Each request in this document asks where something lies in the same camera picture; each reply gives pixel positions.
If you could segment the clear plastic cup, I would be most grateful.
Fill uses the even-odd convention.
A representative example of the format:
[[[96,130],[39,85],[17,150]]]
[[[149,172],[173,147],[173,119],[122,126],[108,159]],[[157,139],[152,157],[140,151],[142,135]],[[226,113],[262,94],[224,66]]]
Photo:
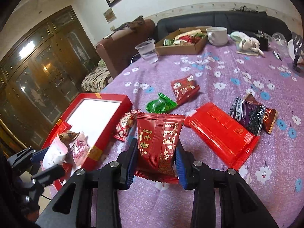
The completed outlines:
[[[155,40],[147,40],[138,44],[135,49],[138,51],[144,61],[152,64],[158,61]]]

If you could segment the red patterned snack packet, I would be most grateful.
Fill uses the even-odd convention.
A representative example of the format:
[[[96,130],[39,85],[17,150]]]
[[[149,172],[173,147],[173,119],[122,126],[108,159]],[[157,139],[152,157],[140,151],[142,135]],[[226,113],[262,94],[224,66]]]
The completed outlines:
[[[125,142],[130,129],[133,127],[135,121],[137,120],[137,116],[141,113],[140,109],[131,110],[125,113],[119,123],[115,127],[115,131],[113,137],[118,139],[119,141]]]

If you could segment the red flower snack packet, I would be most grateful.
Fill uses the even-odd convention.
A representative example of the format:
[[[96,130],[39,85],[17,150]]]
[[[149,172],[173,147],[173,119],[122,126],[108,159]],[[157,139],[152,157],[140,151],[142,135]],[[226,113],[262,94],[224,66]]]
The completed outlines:
[[[182,105],[190,100],[200,90],[200,86],[194,80],[193,75],[171,81],[171,87],[178,105]]]

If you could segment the white plush toy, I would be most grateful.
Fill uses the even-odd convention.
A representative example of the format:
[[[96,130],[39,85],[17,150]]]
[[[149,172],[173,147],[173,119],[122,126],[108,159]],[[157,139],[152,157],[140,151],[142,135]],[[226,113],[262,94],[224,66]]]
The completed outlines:
[[[237,52],[240,54],[256,54],[265,57],[264,52],[260,49],[259,41],[240,31],[234,31],[230,38],[236,43]]]

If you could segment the brown cardboard snack box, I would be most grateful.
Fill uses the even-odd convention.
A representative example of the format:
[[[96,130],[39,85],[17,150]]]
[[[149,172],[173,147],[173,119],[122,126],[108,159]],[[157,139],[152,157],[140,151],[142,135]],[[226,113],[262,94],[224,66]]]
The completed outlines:
[[[208,42],[208,26],[180,28],[156,43],[159,56],[196,55]]]

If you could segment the wooden glass cabinet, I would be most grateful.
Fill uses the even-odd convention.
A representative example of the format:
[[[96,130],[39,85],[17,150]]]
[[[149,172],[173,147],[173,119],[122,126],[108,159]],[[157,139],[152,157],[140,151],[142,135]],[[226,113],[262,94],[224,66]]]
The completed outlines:
[[[71,6],[22,36],[1,60],[2,149],[40,149],[98,61]]]

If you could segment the pink snack packet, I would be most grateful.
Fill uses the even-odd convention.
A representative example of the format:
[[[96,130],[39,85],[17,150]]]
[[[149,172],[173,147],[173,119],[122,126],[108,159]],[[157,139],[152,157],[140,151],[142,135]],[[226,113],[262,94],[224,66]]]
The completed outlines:
[[[84,163],[90,146],[83,132],[65,131],[58,134],[47,148],[42,160],[42,168],[49,169],[55,165],[71,164],[80,167]]]

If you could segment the large red snack packet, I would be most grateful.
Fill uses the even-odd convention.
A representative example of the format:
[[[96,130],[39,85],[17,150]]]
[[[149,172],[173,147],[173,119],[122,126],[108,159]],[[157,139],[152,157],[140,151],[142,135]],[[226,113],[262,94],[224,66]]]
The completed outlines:
[[[154,182],[177,184],[175,149],[185,116],[140,113],[137,116],[138,159],[135,175]]]

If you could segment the purple floral tablecloth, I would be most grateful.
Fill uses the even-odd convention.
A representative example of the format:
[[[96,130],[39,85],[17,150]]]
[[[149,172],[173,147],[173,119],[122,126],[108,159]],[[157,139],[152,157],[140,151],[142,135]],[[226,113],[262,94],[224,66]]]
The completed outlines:
[[[90,150],[41,227],[303,225],[303,78],[289,59],[233,42],[140,59],[60,122]]]

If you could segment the wall notice plaque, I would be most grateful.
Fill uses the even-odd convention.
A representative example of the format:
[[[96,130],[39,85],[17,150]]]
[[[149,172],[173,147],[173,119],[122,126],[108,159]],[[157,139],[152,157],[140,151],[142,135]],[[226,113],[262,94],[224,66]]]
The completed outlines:
[[[112,8],[109,8],[108,10],[106,10],[104,13],[103,13],[107,23],[111,23],[113,22],[115,19],[116,19],[116,16],[112,10]]]

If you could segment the black pen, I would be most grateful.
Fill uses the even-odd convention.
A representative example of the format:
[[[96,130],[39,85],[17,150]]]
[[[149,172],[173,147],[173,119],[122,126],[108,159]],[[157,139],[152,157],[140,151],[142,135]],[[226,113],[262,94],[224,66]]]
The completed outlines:
[[[276,57],[276,59],[282,61],[280,54],[278,54],[276,51],[273,51],[274,56]]]

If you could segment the red gift box tray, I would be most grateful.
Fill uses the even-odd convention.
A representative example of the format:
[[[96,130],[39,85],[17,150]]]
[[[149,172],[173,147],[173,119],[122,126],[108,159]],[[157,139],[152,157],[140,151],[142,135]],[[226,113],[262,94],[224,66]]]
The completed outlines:
[[[80,167],[92,171],[105,153],[121,117],[131,109],[127,95],[80,93],[57,120],[42,149],[49,147],[62,126],[72,132],[83,132],[90,150]]]

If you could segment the clear glass jar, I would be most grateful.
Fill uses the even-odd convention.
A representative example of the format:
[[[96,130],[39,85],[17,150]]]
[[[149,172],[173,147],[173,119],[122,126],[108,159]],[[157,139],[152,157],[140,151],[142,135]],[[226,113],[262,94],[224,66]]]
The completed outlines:
[[[272,35],[272,39],[276,42],[282,51],[287,51],[287,41],[283,34],[276,32]]]

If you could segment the white round container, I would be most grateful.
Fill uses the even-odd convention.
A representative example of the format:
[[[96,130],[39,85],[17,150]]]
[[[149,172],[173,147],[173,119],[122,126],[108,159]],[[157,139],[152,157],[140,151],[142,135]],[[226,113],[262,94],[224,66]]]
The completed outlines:
[[[299,43],[299,46],[300,46],[300,52],[299,53],[301,53],[301,56],[298,59],[298,63],[300,63],[300,62],[303,62],[303,40],[298,39],[296,42]],[[288,48],[290,58],[292,60],[294,60],[295,59],[295,46],[294,46],[293,40],[289,40],[289,42],[287,44],[287,48]]]

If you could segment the patterned blanket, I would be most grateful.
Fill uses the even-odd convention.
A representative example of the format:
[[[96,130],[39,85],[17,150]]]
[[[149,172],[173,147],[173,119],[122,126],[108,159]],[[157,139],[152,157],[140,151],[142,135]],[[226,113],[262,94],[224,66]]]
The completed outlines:
[[[97,64],[97,67],[92,70],[81,83],[81,88],[84,92],[100,93],[108,84],[111,74],[103,59]]]

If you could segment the black phone stand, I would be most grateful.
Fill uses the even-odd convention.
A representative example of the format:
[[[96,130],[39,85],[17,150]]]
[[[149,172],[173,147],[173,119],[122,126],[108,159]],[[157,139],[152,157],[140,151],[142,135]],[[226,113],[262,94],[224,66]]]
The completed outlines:
[[[293,60],[293,69],[301,73],[301,68],[298,66],[298,59],[303,57],[303,38],[301,35],[292,32],[292,40],[293,40],[293,47],[294,47],[294,60]]]

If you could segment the black purple plum packet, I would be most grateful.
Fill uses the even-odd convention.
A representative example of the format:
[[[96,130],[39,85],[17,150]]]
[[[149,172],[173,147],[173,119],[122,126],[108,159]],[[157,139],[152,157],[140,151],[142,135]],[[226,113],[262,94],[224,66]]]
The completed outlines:
[[[266,107],[262,104],[252,104],[236,97],[228,115],[240,123],[251,134],[259,136],[262,130]]]

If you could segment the dark red cookie packet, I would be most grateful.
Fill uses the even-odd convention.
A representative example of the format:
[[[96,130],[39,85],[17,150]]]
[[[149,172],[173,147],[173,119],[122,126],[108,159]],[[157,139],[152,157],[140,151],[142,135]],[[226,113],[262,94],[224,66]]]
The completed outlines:
[[[252,94],[247,94],[246,97],[245,97],[245,100],[247,102],[250,102],[251,104],[262,105],[260,102],[258,102],[254,98],[254,96]],[[277,114],[278,114],[278,112],[275,109],[270,109],[268,107],[265,108],[262,128],[266,133],[268,133],[268,134],[272,133],[274,124],[275,124],[276,119],[277,119]]]

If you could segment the green snack packet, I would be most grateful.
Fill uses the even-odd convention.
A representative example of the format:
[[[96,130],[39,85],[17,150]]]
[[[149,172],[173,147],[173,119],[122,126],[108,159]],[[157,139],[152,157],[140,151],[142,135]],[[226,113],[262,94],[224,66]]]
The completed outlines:
[[[176,107],[178,107],[178,104],[176,102],[171,100],[166,95],[159,93],[158,99],[152,100],[146,105],[146,110],[149,113],[164,114],[170,113]]]

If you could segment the white ceramic mug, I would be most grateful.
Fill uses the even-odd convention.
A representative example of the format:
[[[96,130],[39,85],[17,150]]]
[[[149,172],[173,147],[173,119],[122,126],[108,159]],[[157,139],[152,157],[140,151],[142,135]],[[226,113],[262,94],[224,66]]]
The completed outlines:
[[[206,29],[209,42],[213,46],[224,46],[228,43],[228,31],[225,27],[208,27]]]

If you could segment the black leather sofa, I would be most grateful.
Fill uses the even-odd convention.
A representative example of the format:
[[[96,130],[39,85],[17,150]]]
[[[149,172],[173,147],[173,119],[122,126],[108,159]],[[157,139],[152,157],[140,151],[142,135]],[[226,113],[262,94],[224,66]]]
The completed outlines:
[[[154,39],[159,41],[180,28],[196,26],[225,27],[228,33],[242,31],[248,35],[262,31],[272,36],[279,32],[286,40],[292,38],[285,22],[266,12],[209,11],[161,19],[156,24]]]

